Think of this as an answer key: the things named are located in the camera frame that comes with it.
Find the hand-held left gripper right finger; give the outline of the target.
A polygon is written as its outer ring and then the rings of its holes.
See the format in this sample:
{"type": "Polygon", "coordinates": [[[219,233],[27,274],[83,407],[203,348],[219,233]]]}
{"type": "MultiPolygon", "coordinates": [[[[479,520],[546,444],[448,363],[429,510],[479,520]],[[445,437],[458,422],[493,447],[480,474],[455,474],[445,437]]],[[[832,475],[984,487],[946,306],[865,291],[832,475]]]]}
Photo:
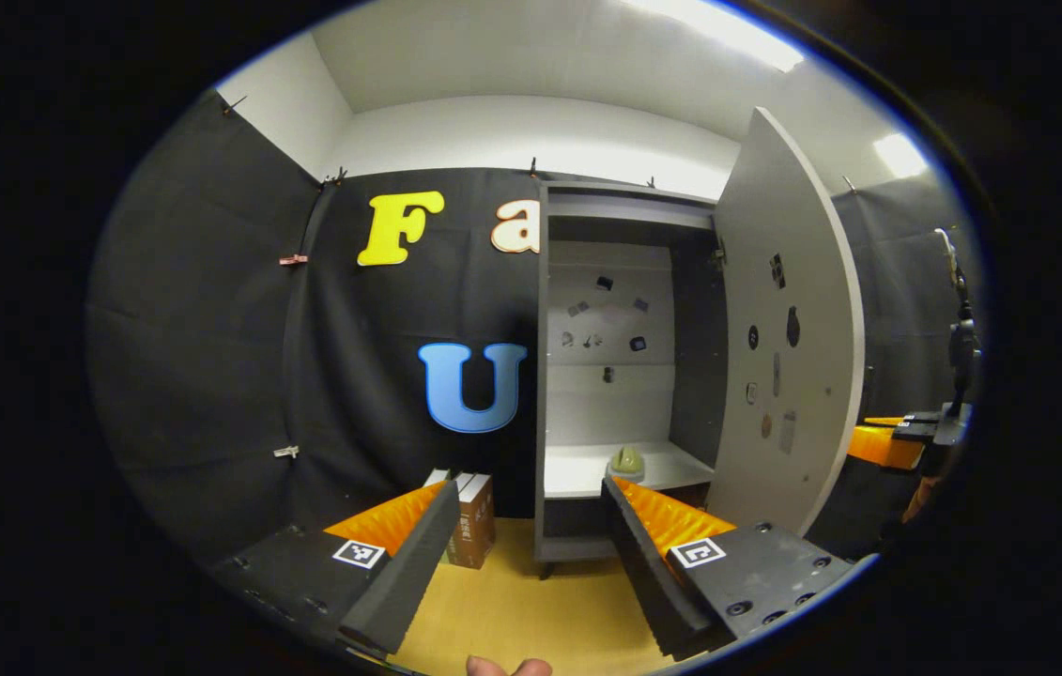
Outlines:
{"type": "Polygon", "coordinates": [[[735,526],[622,478],[604,479],[602,501],[656,646],[675,662],[774,632],[858,569],[774,523],[735,526]]]}

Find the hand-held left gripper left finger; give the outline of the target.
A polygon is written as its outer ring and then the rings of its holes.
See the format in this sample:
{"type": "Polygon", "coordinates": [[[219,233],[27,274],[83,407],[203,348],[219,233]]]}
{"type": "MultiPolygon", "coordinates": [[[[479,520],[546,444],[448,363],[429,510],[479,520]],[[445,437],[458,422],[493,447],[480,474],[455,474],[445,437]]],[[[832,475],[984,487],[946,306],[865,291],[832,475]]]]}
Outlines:
{"type": "Polygon", "coordinates": [[[326,528],[289,525],[211,566],[215,580],[318,649],[399,651],[459,521],[453,480],[326,528]]]}

